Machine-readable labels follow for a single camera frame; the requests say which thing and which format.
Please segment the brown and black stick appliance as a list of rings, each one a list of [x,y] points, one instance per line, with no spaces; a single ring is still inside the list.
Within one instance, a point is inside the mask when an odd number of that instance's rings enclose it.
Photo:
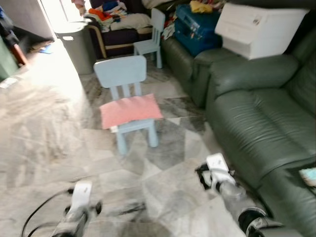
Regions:
[[[9,16],[7,16],[5,10],[0,6],[0,36],[2,36],[7,48],[11,50],[17,64],[19,66],[27,66],[29,62],[19,46],[19,39],[16,34],[14,34],[13,29],[13,21],[9,18]]]

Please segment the grey trash bin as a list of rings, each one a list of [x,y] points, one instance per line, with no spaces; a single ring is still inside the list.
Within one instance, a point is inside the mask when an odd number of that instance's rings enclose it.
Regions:
[[[85,22],[66,22],[54,27],[54,33],[72,61],[78,75],[93,73],[96,63],[92,39]]]

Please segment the pink pillow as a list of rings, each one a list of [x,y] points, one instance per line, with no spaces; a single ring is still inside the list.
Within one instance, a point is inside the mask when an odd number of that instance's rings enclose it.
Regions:
[[[109,129],[134,120],[163,118],[153,93],[108,102],[101,105],[99,109],[102,129]]]

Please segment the light blue child chair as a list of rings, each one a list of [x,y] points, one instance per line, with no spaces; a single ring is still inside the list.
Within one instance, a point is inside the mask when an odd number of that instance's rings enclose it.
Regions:
[[[160,51],[160,40],[162,36],[162,32],[164,30],[165,23],[165,14],[153,7],[151,9],[151,25],[152,25],[152,37],[149,40],[144,41],[136,41],[133,44],[134,56],[143,56],[144,54],[155,53],[156,57],[156,66],[161,69],[162,64],[162,56]]]
[[[141,83],[147,78],[147,61],[144,56],[126,56],[97,62],[93,70],[103,88],[111,92],[112,101],[122,98],[142,96]],[[158,132],[154,118],[134,120],[119,126],[109,128],[117,137],[117,149],[120,155],[126,155],[128,145],[125,135],[129,132],[145,129],[148,132],[148,144],[157,147]]]

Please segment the blue plastic crate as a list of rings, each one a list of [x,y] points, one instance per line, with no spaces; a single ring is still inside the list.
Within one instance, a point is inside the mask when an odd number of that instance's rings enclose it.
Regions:
[[[174,36],[193,57],[204,50],[221,48],[223,39],[215,33],[220,13],[193,13],[190,5],[176,7]]]

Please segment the short green leather sofa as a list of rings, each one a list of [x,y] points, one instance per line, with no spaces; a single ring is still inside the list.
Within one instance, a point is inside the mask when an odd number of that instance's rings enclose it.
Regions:
[[[240,57],[221,47],[204,50],[194,56],[174,36],[161,41],[161,54],[162,60],[180,82],[183,91],[201,109],[205,108],[207,101],[210,66],[219,61]]]

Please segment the mint green fluffy pillow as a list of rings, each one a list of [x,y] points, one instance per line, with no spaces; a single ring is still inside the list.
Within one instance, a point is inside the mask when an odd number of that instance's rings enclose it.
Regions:
[[[316,187],[316,168],[305,168],[299,171],[299,175],[308,187]]]

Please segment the pile of colourful clothes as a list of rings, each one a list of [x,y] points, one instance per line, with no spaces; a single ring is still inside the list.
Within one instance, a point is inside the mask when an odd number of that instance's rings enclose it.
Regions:
[[[101,6],[89,9],[86,17],[98,23],[101,32],[113,30],[142,30],[151,27],[151,19],[143,13],[128,13],[128,7],[120,0],[106,0]]]

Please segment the yellow cloth item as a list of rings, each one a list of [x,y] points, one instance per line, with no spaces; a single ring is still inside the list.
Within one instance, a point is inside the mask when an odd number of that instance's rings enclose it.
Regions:
[[[203,3],[198,0],[192,0],[189,5],[191,12],[196,14],[207,14],[214,11],[214,8],[211,4]]]

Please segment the long green leather sofa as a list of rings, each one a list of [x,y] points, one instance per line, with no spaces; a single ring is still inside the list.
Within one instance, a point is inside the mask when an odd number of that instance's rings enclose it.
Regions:
[[[229,167],[263,213],[235,214],[246,231],[268,218],[316,237],[316,193],[299,174],[316,164],[316,19],[301,23],[285,54],[248,60],[208,52],[205,117]]]

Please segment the white lidded storage box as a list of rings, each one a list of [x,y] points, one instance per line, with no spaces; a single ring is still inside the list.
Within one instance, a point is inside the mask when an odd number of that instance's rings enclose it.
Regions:
[[[226,3],[215,27],[223,48],[248,60],[283,54],[309,11]]]

